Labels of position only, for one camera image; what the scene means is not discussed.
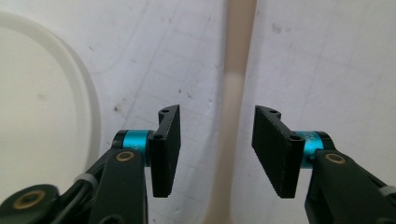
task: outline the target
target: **white plate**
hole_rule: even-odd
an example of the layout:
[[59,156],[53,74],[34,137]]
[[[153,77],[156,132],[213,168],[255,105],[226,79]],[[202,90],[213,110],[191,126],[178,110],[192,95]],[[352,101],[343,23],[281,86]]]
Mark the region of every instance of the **white plate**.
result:
[[0,202],[34,184],[64,192],[97,159],[99,138],[95,91],[73,50],[0,13]]

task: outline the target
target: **teal band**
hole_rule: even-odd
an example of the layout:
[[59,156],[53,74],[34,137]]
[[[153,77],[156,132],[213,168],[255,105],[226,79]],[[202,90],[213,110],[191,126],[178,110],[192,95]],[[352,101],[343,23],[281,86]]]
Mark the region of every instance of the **teal band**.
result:
[[316,132],[294,131],[305,139],[304,154],[301,162],[301,168],[312,169],[312,161],[315,158],[317,149],[323,149],[323,142]]
[[129,130],[124,137],[122,147],[138,150],[143,156],[145,166],[149,166],[149,155],[147,151],[149,130]]

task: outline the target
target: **white surface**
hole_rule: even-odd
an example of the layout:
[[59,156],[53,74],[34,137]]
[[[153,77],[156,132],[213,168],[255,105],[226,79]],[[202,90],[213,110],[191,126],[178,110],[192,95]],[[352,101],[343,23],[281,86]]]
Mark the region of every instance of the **white surface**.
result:
[[[154,199],[148,188],[149,221],[200,223],[217,145],[225,2],[0,0],[0,8],[42,24],[86,64],[101,105],[102,152],[119,129],[156,129],[157,111],[181,104],[174,191]],[[389,0],[259,1],[234,223],[307,223],[309,171],[301,173],[296,199],[276,197],[250,146],[254,105],[281,111],[293,130],[327,132],[338,149],[396,185],[395,11]]]
[[99,108],[87,72],[47,30],[7,13],[0,52],[0,202],[35,184],[63,193],[98,155]]

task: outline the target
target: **black cable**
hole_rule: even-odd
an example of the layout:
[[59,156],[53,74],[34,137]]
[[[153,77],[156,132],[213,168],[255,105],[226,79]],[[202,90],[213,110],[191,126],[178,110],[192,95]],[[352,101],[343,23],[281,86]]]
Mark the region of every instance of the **black cable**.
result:
[[87,196],[89,190],[91,189],[91,185],[88,182],[84,182],[81,189],[79,190],[76,197],[68,204],[64,210],[51,222],[51,224],[61,224],[64,223],[65,220],[68,219],[71,213],[75,212],[75,210],[80,206],[81,201]]

